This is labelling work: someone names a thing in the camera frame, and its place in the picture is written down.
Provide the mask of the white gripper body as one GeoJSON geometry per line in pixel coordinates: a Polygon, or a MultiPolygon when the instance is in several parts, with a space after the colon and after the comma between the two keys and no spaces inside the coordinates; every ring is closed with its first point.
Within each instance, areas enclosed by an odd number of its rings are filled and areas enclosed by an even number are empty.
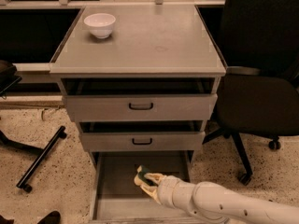
{"type": "Polygon", "coordinates": [[[157,188],[160,203],[174,209],[193,209],[192,193],[194,184],[172,175],[165,177],[157,188]]]}

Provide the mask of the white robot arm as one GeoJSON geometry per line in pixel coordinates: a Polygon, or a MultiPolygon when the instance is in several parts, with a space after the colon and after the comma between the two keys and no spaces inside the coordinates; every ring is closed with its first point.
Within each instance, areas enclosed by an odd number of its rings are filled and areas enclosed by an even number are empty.
{"type": "Polygon", "coordinates": [[[210,224],[298,224],[299,208],[250,198],[211,182],[192,184],[172,175],[140,172],[135,184],[160,205],[210,224]]]}

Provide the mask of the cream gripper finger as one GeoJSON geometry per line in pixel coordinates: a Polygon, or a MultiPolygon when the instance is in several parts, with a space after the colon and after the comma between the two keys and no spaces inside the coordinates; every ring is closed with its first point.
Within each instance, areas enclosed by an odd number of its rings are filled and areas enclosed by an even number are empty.
{"type": "Polygon", "coordinates": [[[150,175],[145,175],[145,176],[136,175],[134,178],[134,182],[146,194],[148,194],[155,202],[159,201],[157,195],[158,181],[154,177],[150,175]]]}
{"type": "Polygon", "coordinates": [[[151,185],[159,185],[165,178],[165,175],[158,173],[146,173],[145,177],[151,185]]]}

